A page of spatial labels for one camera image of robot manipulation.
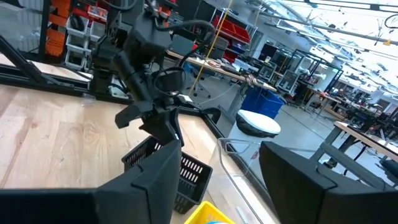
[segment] yellow container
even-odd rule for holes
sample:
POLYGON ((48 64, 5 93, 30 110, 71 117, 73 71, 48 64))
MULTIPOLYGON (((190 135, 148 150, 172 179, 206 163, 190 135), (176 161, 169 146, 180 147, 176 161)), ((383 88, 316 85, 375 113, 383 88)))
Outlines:
POLYGON ((207 224, 212 222, 221 222, 234 224, 227 216, 220 212, 210 202, 202 202, 184 224, 207 224))

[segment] floor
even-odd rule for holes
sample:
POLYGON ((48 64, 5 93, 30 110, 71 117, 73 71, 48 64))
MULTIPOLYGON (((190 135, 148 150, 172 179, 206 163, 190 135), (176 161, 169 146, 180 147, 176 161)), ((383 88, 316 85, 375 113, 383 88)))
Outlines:
MULTIPOLYGON (((205 79, 200 80, 200 82, 211 93, 211 98, 217 97, 217 99, 209 101, 207 93, 205 91, 198 90, 198 96, 192 96, 192 98, 195 102, 201 103, 201 106, 204 108, 217 107, 218 105, 228 108, 239 89, 238 86, 229 86, 227 80, 220 80, 215 77, 205 77, 205 79)), ((333 117, 326 111, 324 111, 321 116, 316 117, 315 114, 310 114, 300 108, 284 105, 275 118, 275 121, 277 121, 281 126, 281 132, 274 139, 270 139, 270 141, 287 148, 292 148, 297 154, 309 158, 329 135, 333 129, 332 121, 336 119, 337 118, 333 117)), ((217 124, 217 127, 224 136, 228 136, 232 126, 233 123, 229 122, 223 115, 217 124)), ((346 137, 347 136, 341 135, 333 145, 339 147, 346 137)), ((354 146, 351 146, 346 154, 351 158, 354 158, 361 148, 362 144, 359 142, 354 146)), ((382 157, 382 154, 376 154, 373 149, 368 149, 357 161, 372 173, 386 181, 386 183, 392 185, 393 183, 387 178, 384 171, 378 167, 379 160, 382 157)), ((328 158, 328 156, 323 156, 321 160, 328 158)), ((261 176, 258 161, 252 162, 251 167, 258 176, 261 176)), ((338 173, 343 173, 344 170, 344 167, 341 165, 334 168, 334 171, 338 173)), ((355 180, 358 179, 350 172, 347 176, 355 180)))

